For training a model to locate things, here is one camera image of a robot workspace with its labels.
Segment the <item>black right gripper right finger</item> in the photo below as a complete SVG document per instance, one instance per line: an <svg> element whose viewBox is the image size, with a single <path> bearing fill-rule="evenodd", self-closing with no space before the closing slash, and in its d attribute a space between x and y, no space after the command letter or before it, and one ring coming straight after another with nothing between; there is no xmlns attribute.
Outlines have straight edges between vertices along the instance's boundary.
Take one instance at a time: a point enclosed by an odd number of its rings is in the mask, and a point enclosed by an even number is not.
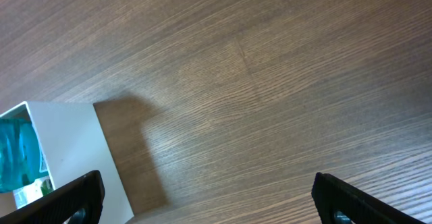
<svg viewBox="0 0 432 224"><path fill-rule="evenodd" d="M311 195L324 224L424 224L328 173L316 174Z"/></svg>

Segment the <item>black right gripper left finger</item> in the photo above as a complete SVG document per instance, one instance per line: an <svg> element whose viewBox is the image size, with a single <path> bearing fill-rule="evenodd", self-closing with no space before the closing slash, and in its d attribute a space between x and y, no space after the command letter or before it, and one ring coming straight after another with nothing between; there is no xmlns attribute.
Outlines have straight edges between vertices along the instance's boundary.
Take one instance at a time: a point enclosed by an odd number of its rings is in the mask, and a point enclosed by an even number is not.
<svg viewBox="0 0 432 224"><path fill-rule="evenodd" d="M1 224L98 224L104 197L105 188L100 171L90 171L1 217Z"/></svg>

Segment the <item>blue Listerine mouthwash bottle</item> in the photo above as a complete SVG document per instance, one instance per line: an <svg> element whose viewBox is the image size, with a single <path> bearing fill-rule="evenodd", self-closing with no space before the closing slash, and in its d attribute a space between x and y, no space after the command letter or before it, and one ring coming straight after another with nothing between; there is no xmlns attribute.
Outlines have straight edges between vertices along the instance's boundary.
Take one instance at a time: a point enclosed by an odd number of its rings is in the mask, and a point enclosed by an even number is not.
<svg viewBox="0 0 432 224"><path fill-rule="evenodd" d="M12 192L48 176L36 132L25 119L1 120L1 192Z"/></svg>

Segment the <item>white green soap packet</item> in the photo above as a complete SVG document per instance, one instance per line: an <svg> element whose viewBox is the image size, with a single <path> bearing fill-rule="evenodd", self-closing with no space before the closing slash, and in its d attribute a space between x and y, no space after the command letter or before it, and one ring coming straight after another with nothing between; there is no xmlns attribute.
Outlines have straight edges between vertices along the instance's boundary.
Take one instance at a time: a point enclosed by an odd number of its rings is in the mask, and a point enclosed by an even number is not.
<svg viewBox="0 0 432 224"><path fill-rule="evenodd" d="M17 209L22 208L54 190L49 177L36 179L32 184L13 191Z"/></svg>

